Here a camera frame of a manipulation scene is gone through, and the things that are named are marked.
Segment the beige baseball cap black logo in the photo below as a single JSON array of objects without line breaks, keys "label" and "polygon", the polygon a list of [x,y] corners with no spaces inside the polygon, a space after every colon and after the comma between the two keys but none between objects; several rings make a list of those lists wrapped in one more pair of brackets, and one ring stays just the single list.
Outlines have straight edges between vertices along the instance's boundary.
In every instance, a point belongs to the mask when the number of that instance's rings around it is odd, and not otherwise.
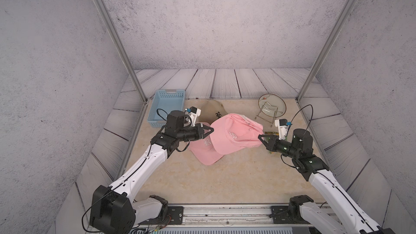
[{"label": "beige baseball cap black logo", "polygon": [[207,101],[201,108],[201,114],[198,117],[199,122],[212,124],[214,121],[228,114],[223,104],[216,100]]}]

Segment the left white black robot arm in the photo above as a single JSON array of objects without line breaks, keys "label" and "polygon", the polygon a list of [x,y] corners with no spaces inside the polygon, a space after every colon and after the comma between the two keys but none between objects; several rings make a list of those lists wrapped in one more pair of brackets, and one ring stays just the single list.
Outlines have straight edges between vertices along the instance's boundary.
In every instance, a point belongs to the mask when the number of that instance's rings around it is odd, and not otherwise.
[{"label": "left white black robot arm", "polygon": [[135,197],[153,172],[178,150],[181,142],[189,144],[213,133],[212,127],[197,122],[200,114],[200,109],[191,107],[167,115],[166,124],[135,164],[109,186],[100,185],[94,191],[92,205],[87,209],[91,227],[104,234],[127,234],[142,223],[169,223],[166,199],[151,195],[135,201]]}]

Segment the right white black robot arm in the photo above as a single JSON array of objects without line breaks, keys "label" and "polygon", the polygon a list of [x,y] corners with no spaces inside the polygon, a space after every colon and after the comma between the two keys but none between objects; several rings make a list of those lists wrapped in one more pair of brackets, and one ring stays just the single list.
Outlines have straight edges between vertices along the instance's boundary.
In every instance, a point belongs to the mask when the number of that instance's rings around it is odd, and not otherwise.
[{"label": "right white black robot arm", "polygon": [[327,164],[313,153],[313,137],[304,129],[295,129],[291,141],[278,135],[259,135],[267,150],[291,158],[294,168],[311,183],[337,215],[334,220],[322,212],[308,196],[292,197],[288,216],[292,221],[308,222],[322,234],[391,234],[373,220],[338,183]]}]

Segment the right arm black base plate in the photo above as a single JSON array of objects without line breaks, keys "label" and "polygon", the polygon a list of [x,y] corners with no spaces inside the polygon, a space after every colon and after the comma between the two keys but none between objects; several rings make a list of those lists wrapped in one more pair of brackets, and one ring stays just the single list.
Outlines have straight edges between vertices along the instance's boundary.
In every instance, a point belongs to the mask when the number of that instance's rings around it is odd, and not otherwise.
[{"label": "right arm black base plate", "polygon": [[274,205],[270,208],[271,214],[269,217],[273,220],[274,224],[308,224],[308,222],[304,221],[302,218],[294,215],[287,205]]}]

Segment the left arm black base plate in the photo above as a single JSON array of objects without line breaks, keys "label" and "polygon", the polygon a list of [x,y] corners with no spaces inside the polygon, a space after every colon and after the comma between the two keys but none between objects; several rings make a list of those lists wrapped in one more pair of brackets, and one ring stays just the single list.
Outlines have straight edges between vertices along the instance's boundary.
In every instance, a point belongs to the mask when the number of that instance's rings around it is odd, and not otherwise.
[{"label": "left arm black base plate", "polygon": [[159,216],[153,219],[148,219],[141,223],[141,225],[181,225],[183,223],[184,207],[183,206],[168,206],[160,212]]}]

